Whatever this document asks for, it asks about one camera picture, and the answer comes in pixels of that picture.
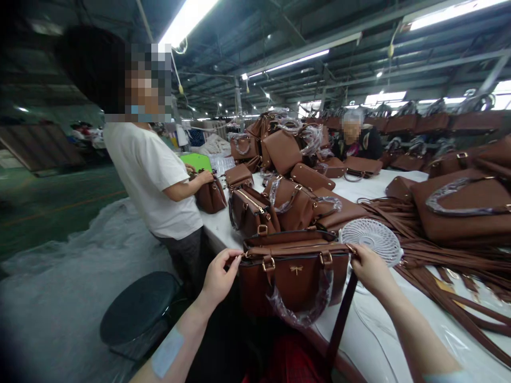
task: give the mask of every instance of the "dark jacket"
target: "dark jacket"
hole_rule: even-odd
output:
[[[372,125],[363,125],[357,144],[358,153],[356,154],[356,157],[367,158],[370,160],[379,160],[383,155],[383,145],[380,133]],[[344,161],[347,157],[348,151],[351,148],[352,145],[347,145],[344,142],[344,137],[341,132],[339,140],[335,142],[332,147],[332,151],[337,158]]]

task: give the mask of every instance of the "gray pants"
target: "gray pants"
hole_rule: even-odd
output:
[[[201,227],[180,240],[155,236],[169,251],[174,268],[188,293],[191,293],[190,285],[193,286],[193,295],[201,292],[209,265],[205,254],[201,254],[201,245],[205,245],[203,235],[204,229]]]

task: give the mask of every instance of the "human hand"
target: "human hand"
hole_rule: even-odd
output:
[[[203,185],[213,182],[215,180],[213,177],[213,173],[211,173],[209,170],[204,170],[203,172],[200,172],[196,178],[198,178]]]
[[[401,290],[385,261],[364,245],[350,244],[358,254],[351,257],[351,267],[358,279],[379,301],[400,295]]]
[[[229,293],[240,266],[241,254],[243,254],[241,250],[225,249],[209,264],[204,286],[197,298],[199,305],[206,312],[212,313]],[[225,271],[225,264],[231,257],[236,259],[230,265],[229,271]]]
[[[189,164],[185,164],[185,166],[186,166],[186,171],[188,173],[196,173],[197,172],[193,166],[191,166]]]

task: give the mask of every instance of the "white t-shirt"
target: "white t-shirt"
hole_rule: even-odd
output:
[[[185,164],[155,132],[110,122],[103,137],[128,195],[154,235],[183,239],[202,227],[194,196],[174,202],[162,193],[189,176]]]

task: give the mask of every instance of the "black hair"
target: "black hair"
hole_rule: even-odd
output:
[[[76,87],[105,113],[124,113],[130,49],[119,36],[75,26],[58,39],[55,57]]]

